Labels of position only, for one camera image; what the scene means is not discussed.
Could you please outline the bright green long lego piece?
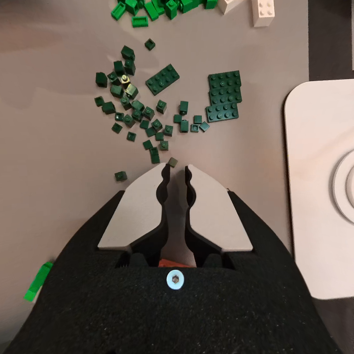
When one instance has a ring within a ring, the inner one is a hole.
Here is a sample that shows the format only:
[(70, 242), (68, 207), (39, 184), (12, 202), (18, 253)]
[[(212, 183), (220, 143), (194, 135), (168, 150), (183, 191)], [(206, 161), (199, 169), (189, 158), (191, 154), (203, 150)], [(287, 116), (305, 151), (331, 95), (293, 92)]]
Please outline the bright green long lego piece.
[(52, 262), (46, 262), (40, 267), (29, 289), (23, 297), (25, 301), (33, 302), (36, 299), (36, 296), (39, 294), (52, 267)]

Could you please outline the dark green lego plate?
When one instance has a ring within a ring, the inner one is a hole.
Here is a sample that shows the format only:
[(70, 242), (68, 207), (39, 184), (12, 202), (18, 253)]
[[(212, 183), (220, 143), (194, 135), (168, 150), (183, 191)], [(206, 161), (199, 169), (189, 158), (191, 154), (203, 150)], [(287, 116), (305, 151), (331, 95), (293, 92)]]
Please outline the dark green lego plate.
[(153, 96), (156, 96), (171, 84), (179, 80), (179, 78), (180, 76), (173, 65), (168, 64), (165, 68), (146, 80), (145, 84)]
[(208, 123), (239, 118), (236, 102), (214, 104), (205, 108)]
[(231, 86), (241, 87), (241, 78), (239, 70), (215, 73), (208, 75), (210, 90), (219, 88), (228, 88)]
[(209, 91), (210, 105), (224, 103), (241, 103), (241, 89), (239, 86), (231, 86), (225, 88), (215, 88)]

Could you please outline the white book stand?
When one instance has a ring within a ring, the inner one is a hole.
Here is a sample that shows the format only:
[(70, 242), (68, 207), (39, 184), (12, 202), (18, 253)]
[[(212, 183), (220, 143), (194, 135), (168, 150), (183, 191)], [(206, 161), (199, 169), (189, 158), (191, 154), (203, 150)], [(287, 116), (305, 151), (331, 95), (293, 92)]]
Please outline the white book stand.
[(354, 294), (354, 80), (305, 82), (285, 106), (295, 262), (313, 298)]

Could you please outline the pile of bright green pieces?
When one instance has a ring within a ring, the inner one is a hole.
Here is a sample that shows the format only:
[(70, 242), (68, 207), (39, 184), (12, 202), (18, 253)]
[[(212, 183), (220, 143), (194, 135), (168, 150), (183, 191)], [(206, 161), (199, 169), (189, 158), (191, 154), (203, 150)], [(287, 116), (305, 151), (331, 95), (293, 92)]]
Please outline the pile of bright green pieces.
[(203, 5), (206, 10), (211, 10), (217, 4), (217, 0), (118, 0), (110, 14), (115, 21), (118, 21), (128, 13), (132, 16), (133, 28), (145, 28), (148, 27), (149, 21), (153, 22), (161, 15), (166, 15), (168, 19), (173, 20), (178, 12), (184, 14), (200, 5)]

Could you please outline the pile of dark green pieces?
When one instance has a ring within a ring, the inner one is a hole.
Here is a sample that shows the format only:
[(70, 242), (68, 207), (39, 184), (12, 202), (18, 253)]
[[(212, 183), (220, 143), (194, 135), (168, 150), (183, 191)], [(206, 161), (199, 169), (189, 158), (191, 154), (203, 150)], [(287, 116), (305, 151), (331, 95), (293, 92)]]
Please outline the pile of dark green pieces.
[[(130, 76), (133, 76), (136, 71), (135, 67), (135, 53), (130, 47), (124, 45), (121, 50), (122, 57), (125, 59), (125, 63), (121, 60), (114, 61), (114, 71), (105, 75), (104, 72), (97, 72), (95, 83), (101, 88), (108, 87), (108, 81), (110, 82), (110, 93), (113, 97), (118, 98), (122, 105), (122, 108), (127, 111), (132, 109), (131, 114), (125, 114), (118, 112), (112, 101), (105, 102), (102, 96), (95, 97), (95, 104), (97, 107), (101, 107), (103, 113), (106, 115), (114, 114), (115, 123), (112, 127), (112, 131), (120, 133), (122, 125), (117, 122), (124, 123), (128, 128), (132, 128), (135, 123), (140, 123), (140, 128), (143, 129), (147, 137), (155, 137), (159, 142), (158, 147), (154, 147), (150, 139), (143, 142), (143, 147), (149, 152), (151, 163), (159, 164), (160, 157), (159, 151), (168, 151), (169, 142), (165, 140), (165, 136), (173, 135), (173, 126), (165, 125), (156, 118), (153, 120), (155, 110), (149, 106), (145, 106), (141, 101), (136, 100), (138, 95), (138, 88), (130, 81)], [(200, 130), (205, 132), (209, 129), (210, 125), (207, 122), (202, 121), (201, 115), (195, 115), (193, 118), (193, 124), (189, 125), (183, 116), (187, 113), (188, 102), (180, 102), (180, 114), (174, 115), (173, 121), (179, 124), (181, 133), (199, 132)]]

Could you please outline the orange brick separator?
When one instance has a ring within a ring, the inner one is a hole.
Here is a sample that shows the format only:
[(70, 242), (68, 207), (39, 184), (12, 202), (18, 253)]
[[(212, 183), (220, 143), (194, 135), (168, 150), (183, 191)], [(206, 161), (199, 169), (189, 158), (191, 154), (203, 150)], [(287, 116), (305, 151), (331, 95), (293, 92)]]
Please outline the orange brick separator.
[(160, 259), (158, 267), (159, 268), (194, 268), (194, 266), (178, 263), (168, 259)]

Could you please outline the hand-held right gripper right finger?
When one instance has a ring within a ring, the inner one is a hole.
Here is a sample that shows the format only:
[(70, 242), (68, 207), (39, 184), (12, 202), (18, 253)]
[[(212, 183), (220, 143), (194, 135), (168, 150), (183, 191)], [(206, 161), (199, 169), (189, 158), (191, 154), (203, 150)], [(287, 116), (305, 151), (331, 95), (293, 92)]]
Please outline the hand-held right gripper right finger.
[(185, 243), (196, 266), (202, 267), (211, 254), (223, 259), (228, 252), (252, 252), (253, 245), (229, 190), (192, 164), (185, 167), (185, 184)]

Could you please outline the white lego brick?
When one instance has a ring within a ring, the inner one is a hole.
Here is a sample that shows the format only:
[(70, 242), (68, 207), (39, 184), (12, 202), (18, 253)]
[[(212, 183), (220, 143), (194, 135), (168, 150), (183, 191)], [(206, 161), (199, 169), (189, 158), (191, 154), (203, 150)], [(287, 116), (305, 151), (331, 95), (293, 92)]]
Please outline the white lego brick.
[(273, 0), (252, 0), (253, 26), (268, 27), (275, 18)]
[(225, 15), (234, 7), (239, 5), (240, 2), (242, 2), (242, 0), (218, 0), (218, 8), (220, 9), (221, 13)]

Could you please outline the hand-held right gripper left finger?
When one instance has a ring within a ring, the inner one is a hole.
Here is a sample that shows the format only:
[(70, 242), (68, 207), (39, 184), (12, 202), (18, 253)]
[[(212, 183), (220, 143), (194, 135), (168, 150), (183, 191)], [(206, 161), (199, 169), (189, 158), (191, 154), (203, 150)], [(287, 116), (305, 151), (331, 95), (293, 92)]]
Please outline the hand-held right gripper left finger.
[(124, 191), (99, 243), (98, 249), (143, 254), (157, 267), (169, 237), (165, 201), (170, 166), (159, 163)]

